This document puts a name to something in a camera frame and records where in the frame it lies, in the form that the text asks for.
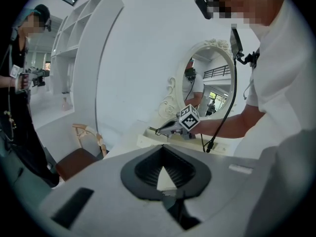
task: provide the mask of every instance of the white label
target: white label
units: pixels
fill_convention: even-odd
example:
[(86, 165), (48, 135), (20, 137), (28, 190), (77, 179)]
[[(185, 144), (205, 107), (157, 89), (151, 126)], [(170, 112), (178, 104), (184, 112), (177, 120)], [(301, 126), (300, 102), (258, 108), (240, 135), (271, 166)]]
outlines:
[(236, 165), (236, 164), (231, 164), (228, 167), (229, 169), (233, 170), (233, 171), (237, 171), (237, 172), (241, 172), (244, 174), (251, 174), (253, 168), (249, 168), (249, 167), (244, 167), (244, 166), (240, 166), (240, 165)]
[(13, 78), (16, 78), (18, 76), (19, 71), (20, 71), (20, 67), (13, 65), (10, 76)]

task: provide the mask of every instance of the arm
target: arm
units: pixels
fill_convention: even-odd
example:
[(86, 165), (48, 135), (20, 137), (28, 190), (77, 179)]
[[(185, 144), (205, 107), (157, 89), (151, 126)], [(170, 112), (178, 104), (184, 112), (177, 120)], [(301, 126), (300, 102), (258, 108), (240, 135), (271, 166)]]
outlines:
[(197, 106), (200, 104), (202, 100), (203, 93), (202, 92), (194, 92), (194, 98), (188, 99), (184, 101), (185, 105), (192, 104), (193, 106)]
[(15, 79), (11, 77), (0, 76), (0, 88), (14, 87)]
[[(28, 87), (28, 76), (24, 77), (23, 88)], [(19, 77), (20, 88), (22, 86), (22, 76)], [(0, 88), (15, 87), (15, 78), (0, 76)]]
[[(246, 105), (241, 114), (226, 119), (217, 136), (229, 139), (241, 138), (263, 115), (264, 113), (260, 112), (257, 106)], [(213, 136), (221, 122), (222, 119), (203, 120), (191, 130), (191, 133)]]

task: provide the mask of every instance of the wooden chair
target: wooden chair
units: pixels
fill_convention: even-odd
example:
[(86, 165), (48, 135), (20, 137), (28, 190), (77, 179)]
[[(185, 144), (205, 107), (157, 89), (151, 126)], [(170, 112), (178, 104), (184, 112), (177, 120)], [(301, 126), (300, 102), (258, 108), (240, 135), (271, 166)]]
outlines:
[(82, 148), (81, 138), (85, 135), (92, 134), (95, 136), (98, 145), (101, 147), (103, 157), (107, 155), (107, 148), (103, 138), (97, 131), (84, 124), (73, 124), (73, 128), (76, 132), (80, 148), (76, 149), (56, 164), (56, 171), (65, 181), (98, 160), (97, 157)]

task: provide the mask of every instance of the oval mirror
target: oval mirror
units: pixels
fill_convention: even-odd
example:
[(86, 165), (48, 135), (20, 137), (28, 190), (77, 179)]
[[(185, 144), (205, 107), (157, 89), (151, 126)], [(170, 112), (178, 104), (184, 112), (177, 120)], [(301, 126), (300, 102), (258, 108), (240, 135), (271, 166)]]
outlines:
[(221, 119), (232, 101), (234, 64), (225, 40), (206, 40), (193, 46), (180, 63), (176, 96), (180, 109), (192, 104), (201, 120)]

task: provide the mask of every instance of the black cap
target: black cap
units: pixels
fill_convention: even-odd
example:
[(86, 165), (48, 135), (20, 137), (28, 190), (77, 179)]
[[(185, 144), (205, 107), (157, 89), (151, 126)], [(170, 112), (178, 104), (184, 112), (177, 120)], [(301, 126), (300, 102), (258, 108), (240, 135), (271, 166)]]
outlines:
[(39, 12), (39, 14), (37, 12), (34, 12), (34, 14), (38, 16), (39, 20), (43, 22), (44, 24), (50, 18), (49, 9), (44, 4), (39, 4), (38, 6), (34, 8), (34, 10), (37, 10)]

